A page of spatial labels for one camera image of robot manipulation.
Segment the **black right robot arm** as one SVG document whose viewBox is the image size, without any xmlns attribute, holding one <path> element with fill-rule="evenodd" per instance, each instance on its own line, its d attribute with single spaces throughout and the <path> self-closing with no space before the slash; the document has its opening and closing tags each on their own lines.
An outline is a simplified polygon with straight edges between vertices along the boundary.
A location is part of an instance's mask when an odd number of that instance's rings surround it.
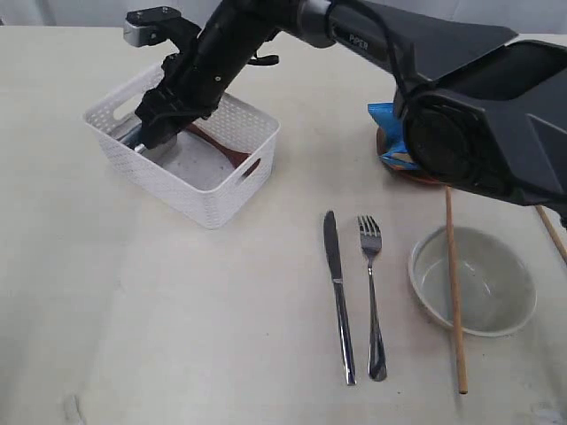
<svg viewBox="0 0 567 425">
<path fill-rule="evenodd" d="M 257 52 L 281 32 L 391 74 L 408 153 L 433 179 L 565 216 L 566 49 L 368 1 L 223 1 L 203 27 L 167 6 L 129 12 L 129 44 L 177 48 L 136 108 L 138 142 L 153 149 L 210 117 L 245 66 L 275 63 Z"/>
</svg>

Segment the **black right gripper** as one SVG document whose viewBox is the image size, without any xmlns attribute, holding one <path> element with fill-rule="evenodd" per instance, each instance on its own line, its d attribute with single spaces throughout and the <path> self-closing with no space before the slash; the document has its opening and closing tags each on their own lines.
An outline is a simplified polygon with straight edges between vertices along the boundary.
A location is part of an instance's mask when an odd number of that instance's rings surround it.
<svg viewBox="0 0 567 425">
<path fill-rule="evenodd" d="M 255 10 L 258 4 L 222 1 L 194 43 L 164 59 L 162 80 L 135 110 L 149 137 L 167 140 L 217 109 L 226 88 L 276 31 Z"/>
</svg>

